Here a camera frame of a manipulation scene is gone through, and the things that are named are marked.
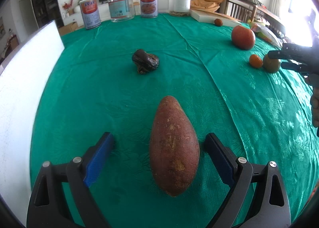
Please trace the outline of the person's right hand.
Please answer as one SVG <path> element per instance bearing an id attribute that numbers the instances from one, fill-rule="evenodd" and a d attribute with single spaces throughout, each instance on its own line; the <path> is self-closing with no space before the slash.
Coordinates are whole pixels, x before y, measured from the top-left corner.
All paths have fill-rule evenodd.
<path id="1" fill-rule="evenodd" d="M 312 112 L 312 125 L 315 128 L 319 126 L 319 92 L 317 87 L 312 88 L 312 95 L 310 99 L 311 112 Z"/>

